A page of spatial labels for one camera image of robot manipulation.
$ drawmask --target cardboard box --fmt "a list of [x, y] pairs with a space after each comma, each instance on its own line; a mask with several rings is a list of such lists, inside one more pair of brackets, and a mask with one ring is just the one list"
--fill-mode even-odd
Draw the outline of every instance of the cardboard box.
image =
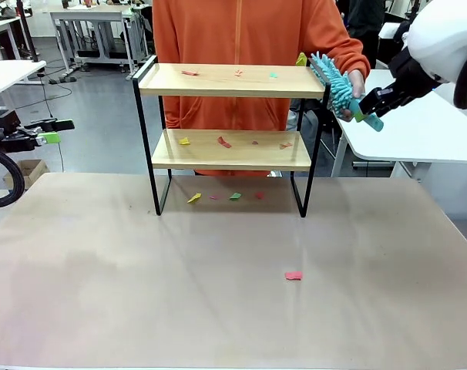
[[[33, 186], [41, 175], [50, 172], [47, 163], [43, 160], [20, 160], [16, 162], [16, 164], [21, 168], [21, 172], [25, 178], [25, 189], [29, 189]], [[8, 189], [12, 190], [14, 183], [12, 182], [11, 174], [7, 173], [3, 179]]]

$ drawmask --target orange hoodie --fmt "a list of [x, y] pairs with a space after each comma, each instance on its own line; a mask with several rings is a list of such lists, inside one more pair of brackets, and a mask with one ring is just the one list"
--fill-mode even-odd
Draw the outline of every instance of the orange hoodie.
[[[153, 34], [159, 62], [293, 66], [319, 51], [343, 72], [370, 69], [334, 0], [154, 0]], [[168, 96], [164, 105], [168, 128], [285, 131], [290, 100]]]

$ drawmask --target human hand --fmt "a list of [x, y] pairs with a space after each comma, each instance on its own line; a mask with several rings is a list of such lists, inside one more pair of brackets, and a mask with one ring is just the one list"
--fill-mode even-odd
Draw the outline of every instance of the human hand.
[[[352, 87], [352, 95], [354, 98], [360, 98], [362, 95], [365, 94], [365, 82], [364, 76], [362, 72], [358, 69], [354, 69], [350, 73], [348, 73], [348, 78], [350, 79], [351, 87]], [[351, 115], [350, 110], [344, 109], [342, 111], [344, 120], [350, 122], [353, 118]]]

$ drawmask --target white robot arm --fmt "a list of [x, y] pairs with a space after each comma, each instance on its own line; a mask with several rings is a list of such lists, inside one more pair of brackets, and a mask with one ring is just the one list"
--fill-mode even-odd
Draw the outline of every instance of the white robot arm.
[[467, 0], [430, 2], [411, 24], [406, 41], [389, 63], [395, 82], [363, 98], [362, 112], [382, 116], [445, 82], [456, 83], [454, 103], [467, 109]]

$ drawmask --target two-tier shelf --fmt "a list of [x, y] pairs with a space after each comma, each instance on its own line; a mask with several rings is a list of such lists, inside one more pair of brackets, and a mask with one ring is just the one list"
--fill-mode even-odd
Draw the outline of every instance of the two-tier shelf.
[[[323, 76], [325, 86], [319, 82], [311, 66]], [[241, 76], [236, 76], [237, 70], [242, 71]], [[183, 71], [194, 71], [197, 74], [190, 76], [183, 74]], [[133, 87], [157, 215], [163, 211], [172, 180], [172, 169], [208, 169], [290, 171], [295, 199], [301, 216], [305, 217], [323, 125], [317, 125], [313, 155], [310, 158], [300, 134], [304, 103], [305, 99], [322, 99], [321, 105], [327, 107], [331, 88], [329, 80], [313, 59], [308, 60], [306, 67], [238, 66], [158, 63], [154, 56], [134, 75]], [[150, 152], [141, 95], [158, 96], [163, 132], [153, 155]], [[167, 129], [162, 96], [300, 98], [297, 131]], [[232, 148], [227, 150], [220, 145], [217, 141], [219, 136]], [[180, 145], [179, 140], [185, 137], [193, 145]], [[282, 143], [293, 145], [281, 150]], [[168, 170], [168, 181], [161, 198], [156, 190], [153, 168]], [[302, 202], [294, 172], [307, 171], [307, 188]]]

